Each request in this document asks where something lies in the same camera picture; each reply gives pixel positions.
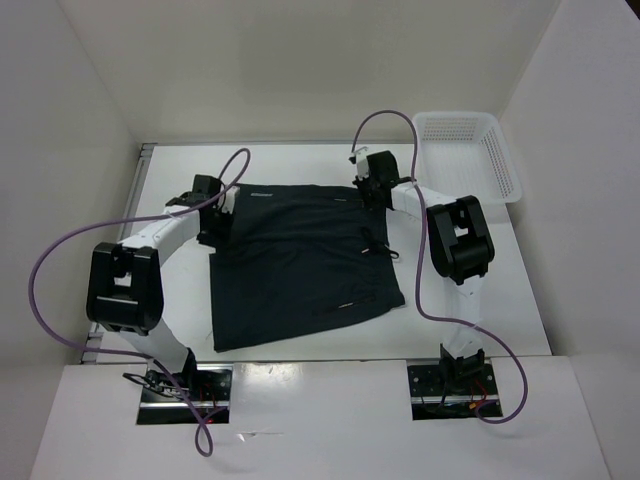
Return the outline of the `dark navy shorts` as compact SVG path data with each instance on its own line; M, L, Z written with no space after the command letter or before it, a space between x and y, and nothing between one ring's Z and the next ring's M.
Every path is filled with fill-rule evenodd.
M386 210L354 188L243 184L209 257L214 349L356 325L402 307Z

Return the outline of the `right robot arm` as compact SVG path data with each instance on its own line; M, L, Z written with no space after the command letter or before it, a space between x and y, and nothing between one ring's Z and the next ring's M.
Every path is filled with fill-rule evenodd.
M425 246L435 271L444 280L444 318L453 329L440 344L438 378L450 393L471 387L484 368L480 291L495 248L480 201L454 198L399 174L389 151L371 153L366 147L351 153L356 167L353 184L370 208L405 213L426 225Z

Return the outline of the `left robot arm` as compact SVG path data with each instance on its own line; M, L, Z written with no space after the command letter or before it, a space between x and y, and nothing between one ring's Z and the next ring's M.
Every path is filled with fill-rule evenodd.
M162 394L166 389L185 400L205 383L195 354L163 319L161 267L192 239L222 247L230 236L239 193L238 186L197 175L191 190L169 200L139 232L93 250L87 315L152 364L142 381L149 390Z

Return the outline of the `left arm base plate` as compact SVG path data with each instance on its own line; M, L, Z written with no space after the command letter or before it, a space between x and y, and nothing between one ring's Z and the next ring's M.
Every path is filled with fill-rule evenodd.
M200 364L199 375L204 382L189 392L198 414L208 424L227 424L233 379L231 364ZM181 394L162 373L149 371L144 376L125 373L124 378L142 387L137 425L196 424Z

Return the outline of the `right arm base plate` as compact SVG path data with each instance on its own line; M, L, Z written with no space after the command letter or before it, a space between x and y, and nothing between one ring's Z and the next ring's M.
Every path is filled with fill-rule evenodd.
M474 379L453 386L445 384L436 360L408 362L407 377L414 421L475 418L477 408L489 419L503 417L489 362Z

